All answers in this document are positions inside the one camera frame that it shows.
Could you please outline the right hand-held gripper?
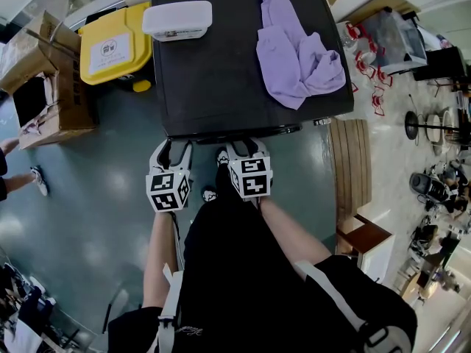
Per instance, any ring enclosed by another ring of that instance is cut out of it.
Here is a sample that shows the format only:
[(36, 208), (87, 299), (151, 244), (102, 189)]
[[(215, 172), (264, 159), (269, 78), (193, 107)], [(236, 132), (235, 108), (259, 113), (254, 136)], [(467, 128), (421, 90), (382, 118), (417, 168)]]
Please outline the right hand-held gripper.
[(225, 144), (231, 184), (242, 199), (269, 196), (273, 177), (269, 151), (257, 138), (245, 138), (244, 145), (249, 155), (240, 154), (233, 142)]

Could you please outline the person's right forearm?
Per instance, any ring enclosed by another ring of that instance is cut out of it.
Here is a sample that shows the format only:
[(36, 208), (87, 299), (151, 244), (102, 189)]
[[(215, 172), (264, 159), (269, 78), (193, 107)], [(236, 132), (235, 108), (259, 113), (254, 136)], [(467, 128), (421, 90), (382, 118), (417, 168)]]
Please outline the person's right forearm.
[(309, 234), (269, 197), (262, 197), (259, 206), (264, 221), (292, 265), (300, 261), (316, 265), (331, 256), (323, 243)]

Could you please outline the person's left forearm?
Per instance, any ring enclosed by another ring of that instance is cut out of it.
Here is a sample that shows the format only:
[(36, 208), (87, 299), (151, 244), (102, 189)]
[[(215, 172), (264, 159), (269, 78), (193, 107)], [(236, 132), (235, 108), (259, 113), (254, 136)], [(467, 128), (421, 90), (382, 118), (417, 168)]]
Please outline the person's left forearm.
[(172, 274), (178, 270), (174, 222), (170, 213), (157, 213), (144, 270), (143, 308), (164, 306), (170, 288), (163, 273), (165, 264)]

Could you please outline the cardboard boxes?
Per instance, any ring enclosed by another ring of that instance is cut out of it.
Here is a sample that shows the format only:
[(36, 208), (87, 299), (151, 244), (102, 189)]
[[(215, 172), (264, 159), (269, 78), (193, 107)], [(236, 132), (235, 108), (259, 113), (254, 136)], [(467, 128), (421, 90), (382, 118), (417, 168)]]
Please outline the cardboard boxes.
[(12, 96), (22, 149), (59, 143), (90, 132), (95, 119), (80, 77), (81, 38), (62, 21), (50, 36), (58, 51), (54, 74), (40, 73)]

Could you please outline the black washing machine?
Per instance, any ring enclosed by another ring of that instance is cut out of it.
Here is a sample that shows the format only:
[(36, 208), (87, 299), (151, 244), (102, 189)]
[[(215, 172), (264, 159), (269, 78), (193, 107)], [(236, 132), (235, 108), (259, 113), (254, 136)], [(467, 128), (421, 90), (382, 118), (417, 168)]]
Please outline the black washing machine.
[(157, 102), (167, 136), (262, 138), (296, 132), (306, 121), (353, 110), (350, 84), (307, 98), (298, 110), (269, 95), (256, 54), (261, 0), (152, 4), (181, 1), (209, 1), (213, 23), (201, 38), (153, 43)]

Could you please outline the purple cloth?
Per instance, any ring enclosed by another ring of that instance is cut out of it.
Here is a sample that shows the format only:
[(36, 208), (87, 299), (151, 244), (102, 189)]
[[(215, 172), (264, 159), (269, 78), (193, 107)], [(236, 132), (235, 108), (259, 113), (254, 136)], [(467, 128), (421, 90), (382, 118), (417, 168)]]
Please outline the purple cloth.
[(256, 52), (271, 97), (298, 110), (307, 98), (345, 86), (339, 53), (305, 32), (290, 0), (261, 0), (261, 17)]

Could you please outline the wooden slatted bench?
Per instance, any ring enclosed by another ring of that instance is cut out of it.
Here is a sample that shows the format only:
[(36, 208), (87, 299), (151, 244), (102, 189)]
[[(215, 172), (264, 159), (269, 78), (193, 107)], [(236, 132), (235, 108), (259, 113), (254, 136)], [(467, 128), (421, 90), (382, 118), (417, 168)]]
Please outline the wooden slatted bench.
[(329, 134), (336, 187), (336, 219), (341, 223), (372, 200), (368, 122), (332, 118)]

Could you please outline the person's black clothing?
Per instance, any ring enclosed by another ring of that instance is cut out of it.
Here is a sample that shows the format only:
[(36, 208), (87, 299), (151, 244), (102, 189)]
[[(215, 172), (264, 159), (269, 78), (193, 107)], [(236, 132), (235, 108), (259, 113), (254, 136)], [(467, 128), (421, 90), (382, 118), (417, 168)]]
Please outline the person's black clothing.
[(261, 215), (218, 167), (216, 200), (185, 239), (182, 282), (165, 264), (163, 307), (108, 325), (108, 353), (412, 353), (413, 309), (347, 257), (292, 265)]

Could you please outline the white plastic lidded box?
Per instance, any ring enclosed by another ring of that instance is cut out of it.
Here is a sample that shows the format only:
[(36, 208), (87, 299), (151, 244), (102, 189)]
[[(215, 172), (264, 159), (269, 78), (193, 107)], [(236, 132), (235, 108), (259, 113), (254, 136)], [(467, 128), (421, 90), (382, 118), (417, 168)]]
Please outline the white plastic lidded box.
[(160, 42), (198, 39), (213, 23), (209, 1), (155, 5), (144, 11), (142, 31)]

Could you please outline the cluster of clear water jugs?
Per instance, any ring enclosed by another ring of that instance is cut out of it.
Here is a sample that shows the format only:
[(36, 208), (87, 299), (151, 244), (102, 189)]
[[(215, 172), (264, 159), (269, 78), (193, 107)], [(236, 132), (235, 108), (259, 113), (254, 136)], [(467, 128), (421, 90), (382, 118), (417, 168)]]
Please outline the cluster of clear water jugs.
[(371, 102), (374, 115), (383, 118), (384, 95), (393, 85), (393, 76), (384, 72), (379, 65), (375, 65), (375, 61), (379, 55), (384, 55), (386, 50), (375, 42), (362, 24), (342, 21), (337, 23), (336, 28), (344, 53), (353, 62), (350, 74), (353, 93), (361, 90), (362, 82), (369, 95), (366, 100)]

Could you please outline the black floor fan stand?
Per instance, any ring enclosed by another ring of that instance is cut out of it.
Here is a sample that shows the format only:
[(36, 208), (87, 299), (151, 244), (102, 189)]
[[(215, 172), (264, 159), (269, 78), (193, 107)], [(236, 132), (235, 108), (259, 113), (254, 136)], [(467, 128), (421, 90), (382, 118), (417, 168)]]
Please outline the black floor fan stand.
[(409, 140), (414, 140), (418, 136), (418, 129), (423, 128), (455, 133), (456, 141), (462, 145), (471, 142), (471, 123), (459, 127), (442, 125), (440, 122), (438, 124), (420, 124), (418, 115), (413, 111), (408, 111), (404, 120), (404, 128)]

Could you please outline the black round device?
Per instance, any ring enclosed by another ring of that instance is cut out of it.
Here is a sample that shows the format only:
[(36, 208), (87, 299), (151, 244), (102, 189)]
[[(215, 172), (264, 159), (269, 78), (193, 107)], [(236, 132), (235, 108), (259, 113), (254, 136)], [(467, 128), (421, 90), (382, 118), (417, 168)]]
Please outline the black round device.
[(413, 173), (409, 185), (415, 193), (434, 204), (443, 204), (458, 195), (458, 189), (452, 190), (440, 179), (427, 174)]

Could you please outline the white round planter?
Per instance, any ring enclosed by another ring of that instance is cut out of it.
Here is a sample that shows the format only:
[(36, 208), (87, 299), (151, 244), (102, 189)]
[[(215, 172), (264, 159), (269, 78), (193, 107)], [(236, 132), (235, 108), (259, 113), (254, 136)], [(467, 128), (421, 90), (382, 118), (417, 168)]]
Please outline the white round planter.
[(450, 144), (445, 140), (446, 130), (442, 127), (454, 127), (453, 123), (453, 116), (449, 109), (444, 109), (438, 114), (430, 114), (427, 117), (427, 125), (436, 126), (436, 128), (426, 129), (427, 138), (436, 156), (446, 154), (450, 150)]

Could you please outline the large leaning cardboard sheet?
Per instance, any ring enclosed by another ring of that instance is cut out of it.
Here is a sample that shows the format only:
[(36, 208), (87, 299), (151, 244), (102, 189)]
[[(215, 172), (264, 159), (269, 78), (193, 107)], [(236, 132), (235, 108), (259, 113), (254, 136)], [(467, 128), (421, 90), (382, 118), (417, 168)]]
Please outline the large leaning cardboard sheet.
[(369, 0), (356, 10), (344, 16), (341, 21), (349, 21), (351, 24), (358, 24), (385, 8), (394, 10), (401, 15), (411, 12), (421, 12), (420, 8), (408, 0)]

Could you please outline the black flat monitor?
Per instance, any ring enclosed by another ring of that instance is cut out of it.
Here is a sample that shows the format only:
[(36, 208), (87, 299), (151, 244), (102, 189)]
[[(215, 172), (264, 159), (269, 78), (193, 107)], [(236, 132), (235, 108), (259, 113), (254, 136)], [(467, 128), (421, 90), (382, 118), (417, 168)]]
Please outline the black flat monitor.
[(426, 51), (426, 57), (427, 65), (412, 71), (415, 81), (459, 79), (468, 76), (468, 65), (461, 50), (456, 46)]

